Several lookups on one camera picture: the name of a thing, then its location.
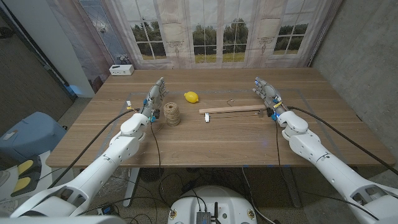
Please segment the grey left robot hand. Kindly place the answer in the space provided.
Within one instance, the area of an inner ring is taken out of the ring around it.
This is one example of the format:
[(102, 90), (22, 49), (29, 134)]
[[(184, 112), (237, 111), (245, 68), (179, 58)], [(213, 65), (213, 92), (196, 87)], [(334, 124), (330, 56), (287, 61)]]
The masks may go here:
[(159, 119), (162, 102), (167, 93), (164, 77), (161, 77), (149, 90), (143, 101), (143, 106), (139, 111), (140, 114), (148, 117), (151, 123)]

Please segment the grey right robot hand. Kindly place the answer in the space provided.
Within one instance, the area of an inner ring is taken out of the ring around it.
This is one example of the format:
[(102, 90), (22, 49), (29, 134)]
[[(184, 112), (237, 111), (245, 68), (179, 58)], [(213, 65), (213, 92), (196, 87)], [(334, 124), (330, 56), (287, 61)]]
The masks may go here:
[(267, 116), (277, 121), (282, 113), (288, 111), (282, 102), (279, 91), (259, 77), (256, 77), (255, 85), (256, 87), (252, 90), (264, 101)]

